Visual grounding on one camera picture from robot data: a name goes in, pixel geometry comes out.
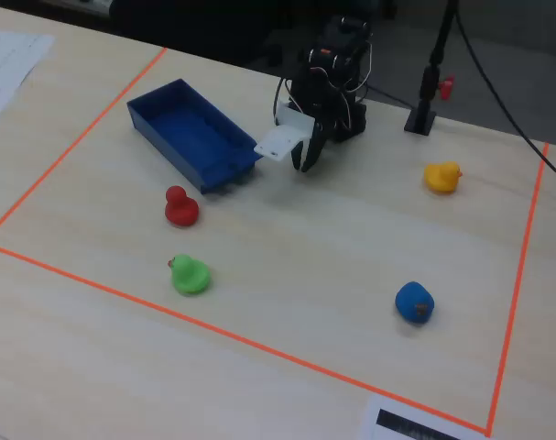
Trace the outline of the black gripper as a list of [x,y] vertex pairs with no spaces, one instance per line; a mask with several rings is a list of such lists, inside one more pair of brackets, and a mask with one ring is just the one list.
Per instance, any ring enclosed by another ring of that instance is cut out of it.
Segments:
[[[334,119],[346,126],[346,99],[342,89],[335,86],[324,68],[303,69],[290,81],[289,99],[293,109],[314,117],[316,121]],[[304,142],[300,141],[290,152],[296,171],[309,171],[318,161],[326,143],[323,125],[314,124],[306,156],[302,162]]]

